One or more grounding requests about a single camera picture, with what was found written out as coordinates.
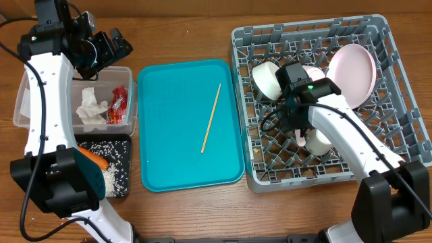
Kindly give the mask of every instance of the white napkin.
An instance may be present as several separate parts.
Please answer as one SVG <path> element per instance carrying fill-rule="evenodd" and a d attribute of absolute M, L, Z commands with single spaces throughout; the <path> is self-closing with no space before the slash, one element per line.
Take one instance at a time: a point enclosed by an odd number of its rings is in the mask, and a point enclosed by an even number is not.
<path fill-rule="evenodd" d="M 107 120 L 99 115 L 108 110 L 108 101 L 102 101 L 97 104 L 95 97 L 95 88 L 88 87 L 82 90 L 81 106 L 76 109 L 83 124 L 106 124 Z"/>

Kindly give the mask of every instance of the teal tray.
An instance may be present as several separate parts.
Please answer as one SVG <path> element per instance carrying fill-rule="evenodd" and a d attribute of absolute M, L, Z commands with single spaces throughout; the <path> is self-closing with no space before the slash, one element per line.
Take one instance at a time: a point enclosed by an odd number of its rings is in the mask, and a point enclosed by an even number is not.
<path fill-rule="evenodd" d="M 201 154 L 217 89 L 219 99 Z M 144 68 L 138 76 L 141 177 L 164 192 L 237 182 L 244 156 L 230 67 L 204 60 Z"/>

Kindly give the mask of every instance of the black tray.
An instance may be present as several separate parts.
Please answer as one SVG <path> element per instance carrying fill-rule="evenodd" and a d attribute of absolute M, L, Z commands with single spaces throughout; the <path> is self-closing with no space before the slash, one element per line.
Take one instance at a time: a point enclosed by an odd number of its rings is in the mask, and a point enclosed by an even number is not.
<path fill-rule="evenodd" d="M 75 135 L 76 143 L 109 162 L 107 174 L 113 174 L 111 185 L 105 180 L 107 198 L 123 198 L 129 194 L 130 157 L 132 142 L 127 134 Z"/>

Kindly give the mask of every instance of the dish rack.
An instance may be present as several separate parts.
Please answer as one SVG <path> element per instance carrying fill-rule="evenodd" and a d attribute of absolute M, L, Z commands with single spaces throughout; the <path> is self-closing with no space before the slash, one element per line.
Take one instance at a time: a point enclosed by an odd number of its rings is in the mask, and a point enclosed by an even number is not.
<path fill-rule="evenodd" d="M 299 61 L 327 73 L 335 52 L 352 43 L 368 50 L 377 66 L 374 91 L 355 113 L 405 161 L 432 165 L 432 144 L 383 16 L 241 27 L 232 32 L 230 54 L 246 177 L 252 191 L 306 188 L 354 179 L 334 148 L 326 155 L 314 156 L 298 146 L 292 134 L 278 128 L 262 132 L 261 121 L 278 103 L 266 99 L 252 77 L 252 68 L 266 61 L 278 66 Z"/>

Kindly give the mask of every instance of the carrot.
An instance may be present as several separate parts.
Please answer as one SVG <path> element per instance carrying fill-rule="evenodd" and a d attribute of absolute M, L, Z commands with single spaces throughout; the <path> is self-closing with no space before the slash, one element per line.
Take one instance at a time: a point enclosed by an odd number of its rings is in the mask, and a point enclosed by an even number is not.
<path fill-rule="evenodd" d="M 106 161 L 104 158 L 95 155 L 94 153 L 86 150 L 85 148 L 78 146 L 78 149 L 83 155 L 86 155 L 87 158 L 89 158 L 91 161 L 93 161 L 95 164 L 97 164 L 102 170 L 106 170 L 109 167 L 108 161 Z"/>

